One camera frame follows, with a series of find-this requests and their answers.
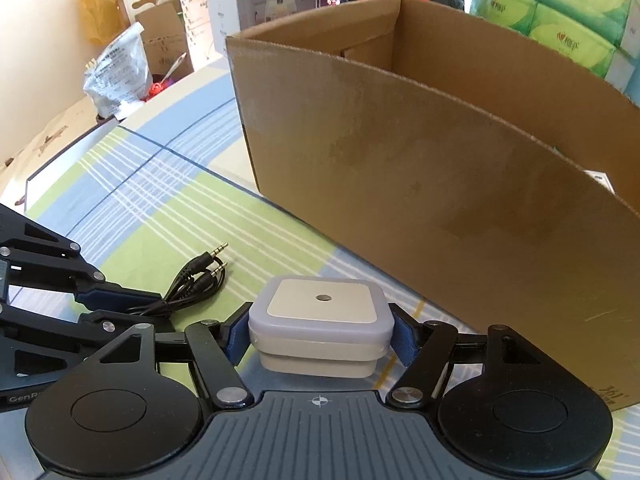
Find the green tissue pack bundle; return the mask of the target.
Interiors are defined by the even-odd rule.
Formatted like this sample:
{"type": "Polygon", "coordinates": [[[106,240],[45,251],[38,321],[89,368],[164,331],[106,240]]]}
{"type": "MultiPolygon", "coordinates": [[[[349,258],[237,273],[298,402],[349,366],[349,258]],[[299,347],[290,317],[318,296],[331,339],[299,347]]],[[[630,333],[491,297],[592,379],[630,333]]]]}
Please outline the green tissue pack bundle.
{"type": "Polygon", "coordinates": [[[633,96],[639,81],[639,0],[463,0],[466,13],[564,55],[633,96]]]}

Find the checkered tablecloth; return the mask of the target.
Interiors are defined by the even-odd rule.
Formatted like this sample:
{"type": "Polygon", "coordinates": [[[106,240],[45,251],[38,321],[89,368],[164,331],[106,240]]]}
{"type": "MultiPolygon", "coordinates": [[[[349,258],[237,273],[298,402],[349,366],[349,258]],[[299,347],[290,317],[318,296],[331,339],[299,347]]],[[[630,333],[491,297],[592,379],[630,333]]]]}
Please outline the checkered tablecloth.
{"type": "Polygon", "coordinates": [[[29,218],[80,245],[107,278],[163,292],[180,266],[221,247],[217,297],[176,315],[178,327],[224,318],[279,274],[360,278],[421,321],[470,330],[465,314],[415,292],[266,202],[256,190],[229,73],[207,67],[79,157],[37,168],[17,196],[29,218]]]}

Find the brown cardboard box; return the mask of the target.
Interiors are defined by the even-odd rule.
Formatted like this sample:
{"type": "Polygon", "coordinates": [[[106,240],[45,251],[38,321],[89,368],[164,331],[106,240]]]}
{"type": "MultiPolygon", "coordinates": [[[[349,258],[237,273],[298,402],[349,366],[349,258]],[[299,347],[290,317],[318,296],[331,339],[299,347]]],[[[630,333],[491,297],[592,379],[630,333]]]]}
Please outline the brown cardboard box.
{"type": "Polygon", "coordinates": [[[639,110],[512,30],[361,0],[231,35],[259,192],[476,330],[639,400],[639,110]]]}

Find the white plastic bag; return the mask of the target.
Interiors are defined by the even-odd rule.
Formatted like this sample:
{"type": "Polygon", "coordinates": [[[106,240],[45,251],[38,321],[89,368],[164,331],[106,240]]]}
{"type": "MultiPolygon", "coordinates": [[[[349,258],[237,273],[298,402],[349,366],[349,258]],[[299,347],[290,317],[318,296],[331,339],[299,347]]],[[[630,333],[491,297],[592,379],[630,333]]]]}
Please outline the white plastic bag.
{"type": "Polygon", "coordinates": [[[142,32],[143,25],[135,22],[86,66],[82,90],[101,118],[122,114],[149,93],[152,75],[142,32]]]}

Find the open cardboard carton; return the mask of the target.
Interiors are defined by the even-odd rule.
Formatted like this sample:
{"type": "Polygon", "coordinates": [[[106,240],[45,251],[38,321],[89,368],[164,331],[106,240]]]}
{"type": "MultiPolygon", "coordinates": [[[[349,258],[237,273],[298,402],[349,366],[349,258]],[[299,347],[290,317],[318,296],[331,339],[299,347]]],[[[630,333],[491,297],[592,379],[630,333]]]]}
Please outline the open cardboard carton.
{"type": "Polygon", "coordinates": [[[130,24],[141,23],[142,41],[155,80],[178,81],[219,58],[207,0],[118,0],[130,24]]]}

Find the white square night light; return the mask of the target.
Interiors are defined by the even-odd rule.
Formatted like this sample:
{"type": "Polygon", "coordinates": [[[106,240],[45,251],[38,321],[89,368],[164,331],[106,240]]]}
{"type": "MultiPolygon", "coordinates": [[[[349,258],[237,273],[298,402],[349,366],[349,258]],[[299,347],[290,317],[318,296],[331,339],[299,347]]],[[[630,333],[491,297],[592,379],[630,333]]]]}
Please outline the white square night light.
{"type": "Polygon", "coordinates": [[[248,310],[250,343],[277,373],[366,378],[390,348],[395,320],[382,288],[363,280],[273,278],[248,310]]]}

